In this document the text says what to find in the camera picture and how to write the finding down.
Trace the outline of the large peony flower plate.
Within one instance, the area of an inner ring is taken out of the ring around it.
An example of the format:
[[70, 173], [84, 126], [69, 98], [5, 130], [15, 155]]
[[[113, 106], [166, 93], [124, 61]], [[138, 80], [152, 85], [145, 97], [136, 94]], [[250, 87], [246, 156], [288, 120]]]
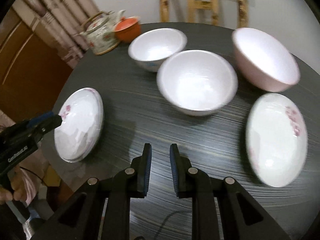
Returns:
[[80, 139], [76, 140], [74, 135], [65, 135], [65, 133], [55, 132], [55, 147], [59, 157], [68, 162], [76, 163], [85, 159], [97, 146], [101, 131], [94, 132], [90, 137], [89, 133], [82, 133]]

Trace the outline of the medium pink blossom plate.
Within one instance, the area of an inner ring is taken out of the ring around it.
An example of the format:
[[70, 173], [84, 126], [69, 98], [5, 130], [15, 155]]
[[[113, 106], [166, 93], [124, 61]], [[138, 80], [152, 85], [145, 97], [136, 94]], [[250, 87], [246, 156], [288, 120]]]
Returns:
[[82, 88], [74, 92], [63, 104], [59, 111], [62, 124], [54, 130], [65, 135], [74, 135], [80, 139], [81, 132], [89, 133], [102, 131], [104, 120], [103, 101], [97, 90]]

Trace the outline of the white bowl with lettering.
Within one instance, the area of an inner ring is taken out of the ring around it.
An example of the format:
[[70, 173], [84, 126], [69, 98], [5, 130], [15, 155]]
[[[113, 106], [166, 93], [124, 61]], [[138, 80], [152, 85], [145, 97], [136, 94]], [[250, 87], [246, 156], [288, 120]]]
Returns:
[[180, 112], [207, 116], [232, 101], [238, 90], [238, 77], [233, 66], [220, 55], [186, 50], [162, 63], [157, 86]]

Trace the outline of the small pink blossom plate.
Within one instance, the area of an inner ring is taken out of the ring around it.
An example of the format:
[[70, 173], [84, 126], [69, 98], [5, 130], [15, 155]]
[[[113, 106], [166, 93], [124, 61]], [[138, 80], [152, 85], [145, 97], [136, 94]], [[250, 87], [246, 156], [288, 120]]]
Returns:
[[247, 119], [246, 150], [255, 175], [268, 186], [285, 187], [299, 176], [308, 133], [293, 101], [278, 93], [259, 97]]

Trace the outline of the white bowl blue print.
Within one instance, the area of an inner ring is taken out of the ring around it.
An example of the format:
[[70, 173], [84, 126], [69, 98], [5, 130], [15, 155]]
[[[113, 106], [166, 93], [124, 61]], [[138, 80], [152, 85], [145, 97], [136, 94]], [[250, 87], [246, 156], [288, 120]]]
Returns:
[[139, 67], [157, 72], [167, 58], [183, 51], [186, 45], [187, 37], [180, 30], [160, 28], [135, 38], [129, 45], [128, 54]]

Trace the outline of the large pink bowl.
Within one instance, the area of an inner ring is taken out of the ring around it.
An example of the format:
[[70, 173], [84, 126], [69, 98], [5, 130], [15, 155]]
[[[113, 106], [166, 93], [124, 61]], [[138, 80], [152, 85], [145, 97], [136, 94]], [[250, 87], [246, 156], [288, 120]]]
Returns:
[[276, 38], [253, 28], [232, 32], [236, 64], [254, 86], [268, 92], [282, 92], [300, 81], [293, 55]]

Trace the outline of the dark wooden cabinet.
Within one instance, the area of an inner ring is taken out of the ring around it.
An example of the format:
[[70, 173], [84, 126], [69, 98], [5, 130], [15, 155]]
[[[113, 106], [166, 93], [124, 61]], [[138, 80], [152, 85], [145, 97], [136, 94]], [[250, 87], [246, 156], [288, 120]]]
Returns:
[[1, 110], [20, 122], [51, 111], [72, 72], [10, 9], [1, 22]]

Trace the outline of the floral ceramic teapot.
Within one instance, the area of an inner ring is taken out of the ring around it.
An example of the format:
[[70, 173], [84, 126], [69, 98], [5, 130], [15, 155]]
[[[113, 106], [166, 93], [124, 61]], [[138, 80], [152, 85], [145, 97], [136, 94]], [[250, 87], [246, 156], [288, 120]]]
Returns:
[[85, 38], [95, 55], [108, 53], [120, 44], [115, 35], [115, 28], [124, 12], [125, 10], [100, 11], [82, 24], [80, 35]]

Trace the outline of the beige patterned curtain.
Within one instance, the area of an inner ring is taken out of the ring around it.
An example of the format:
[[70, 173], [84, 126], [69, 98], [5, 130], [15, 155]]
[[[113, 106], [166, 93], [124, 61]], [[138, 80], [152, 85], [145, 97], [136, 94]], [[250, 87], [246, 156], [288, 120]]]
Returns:
[[16, 0], [21, 20], [71, 68], [89, 50], [82, 24], [98, 12], [93, 0]]

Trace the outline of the orange lidded tea cup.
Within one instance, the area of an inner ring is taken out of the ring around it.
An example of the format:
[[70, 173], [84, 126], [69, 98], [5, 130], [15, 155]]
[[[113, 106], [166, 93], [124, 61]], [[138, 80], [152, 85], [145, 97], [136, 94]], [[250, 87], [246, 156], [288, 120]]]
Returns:
[[116, 38], [124, 43], [131, 43], [141, 34], [140, 17], [122, 17], [116, 24], [114, 33]]

